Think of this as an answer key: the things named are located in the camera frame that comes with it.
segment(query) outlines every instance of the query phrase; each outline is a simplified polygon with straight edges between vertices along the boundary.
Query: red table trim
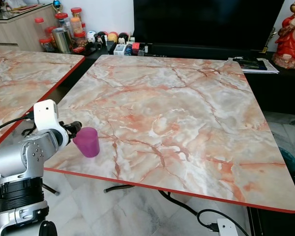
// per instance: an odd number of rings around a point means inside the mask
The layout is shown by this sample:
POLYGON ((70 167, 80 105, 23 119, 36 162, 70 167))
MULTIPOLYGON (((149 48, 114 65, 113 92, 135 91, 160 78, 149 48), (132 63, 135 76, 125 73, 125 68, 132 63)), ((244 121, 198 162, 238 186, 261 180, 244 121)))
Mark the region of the red table trim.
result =
POLYGON ((160 188, 160 187, 156 187, 156 186, 152 186, 152 185, 129 182, 129 181, 124 181, 124 180, 119 180, 119 179, 106 178, 106 177, 100 177, 100 176, 92 176, 92 175, 87 175, 87 174, 82 174, 82 173, 77 173, 77 172, 71 172, 71 171, 57 170, 57 169, 52 169, 52 168, 44 168, 44 170, 63 173, 63 174, 69 174, 69 175, 74 175, 74 176, 95 178, 95 179, 106 180, 106 181, 110 181, 110 182, 117 182, 117 183, 122 183, 122 184, 130 184, 130 185, 135 185, 135 186, 139 186, 139 187, 162 190, 162 191, 165 191, 165 192, 178 193, 178 194, 182 194, 182 195, 188 195, 188 196, 191 196, 191 197, 205 198, 205 199, 209 199, 209 200, 225 202, 225 203, 231 203, 231 204, 241 205, 241 206, 245 206, 245 207, 254 207, 254 208, 259 208, 259 209, 283 212, 283 213, 295 213, 295 210, 286 210, 286 209, 279 209, 279 208, 273 208, 273 207, 261 206, 261 205, 255 205, 255 204, 249 204, 249 203, 241 203, 241 202, 236 202, 236 201, 232 201, 232 200, 226 200, 226 199, 222 199, 222 198, 208 197, 208 196, 201 195, 201 194, 187 193, 187 192, 183 192, 183 191, 177 191, 177 190, 172 190, 172 189, 168 189, 168 188, 160 188))

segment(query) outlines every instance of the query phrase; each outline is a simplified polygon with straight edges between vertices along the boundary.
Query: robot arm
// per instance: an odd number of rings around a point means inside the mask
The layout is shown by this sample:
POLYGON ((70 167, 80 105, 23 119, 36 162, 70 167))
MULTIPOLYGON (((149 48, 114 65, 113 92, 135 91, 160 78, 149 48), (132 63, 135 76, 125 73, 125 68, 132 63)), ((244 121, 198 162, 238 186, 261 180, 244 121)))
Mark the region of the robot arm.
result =
POLYGON ((58 122, 52 100, 34 105, 34 121, 36 134, 0 150, 0 236, 57 235, 55 225, 45 221, 49 207, 42 191, 44 162, 63 149, 82 124, 58 122))

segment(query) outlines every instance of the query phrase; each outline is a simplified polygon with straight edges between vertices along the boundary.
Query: plastic cup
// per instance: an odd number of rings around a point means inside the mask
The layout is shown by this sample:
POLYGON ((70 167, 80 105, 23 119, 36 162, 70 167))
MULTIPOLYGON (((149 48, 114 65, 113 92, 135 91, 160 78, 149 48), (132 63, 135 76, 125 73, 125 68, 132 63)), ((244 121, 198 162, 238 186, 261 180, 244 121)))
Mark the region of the plastic cup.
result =
POLYGON ((73 142, 85 157, 95 157, 99 153, 98 135, 94 128, 82 128, 73 142))

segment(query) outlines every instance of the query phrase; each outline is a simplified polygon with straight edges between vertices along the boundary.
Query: television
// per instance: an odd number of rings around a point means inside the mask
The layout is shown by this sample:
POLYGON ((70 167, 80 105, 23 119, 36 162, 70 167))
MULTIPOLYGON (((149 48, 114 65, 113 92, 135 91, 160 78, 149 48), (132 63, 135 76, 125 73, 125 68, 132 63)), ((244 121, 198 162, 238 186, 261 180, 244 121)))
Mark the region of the television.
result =
POLYGON ((262 51, 284 0, 134 0, 137 42, 262 51))

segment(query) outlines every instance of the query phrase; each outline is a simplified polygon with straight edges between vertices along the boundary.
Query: red figurine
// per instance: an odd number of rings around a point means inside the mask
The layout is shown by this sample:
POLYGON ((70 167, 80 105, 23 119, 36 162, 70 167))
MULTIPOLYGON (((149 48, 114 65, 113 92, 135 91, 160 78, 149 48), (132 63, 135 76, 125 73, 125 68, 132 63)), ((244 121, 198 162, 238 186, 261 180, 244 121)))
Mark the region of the red figurine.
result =
POLYGON ((293 16, 286 18, 279 30, 280 36, 275 43, 278 44, 273 61, 280 67, 295 69, 295 2, 291 5, 293 16))

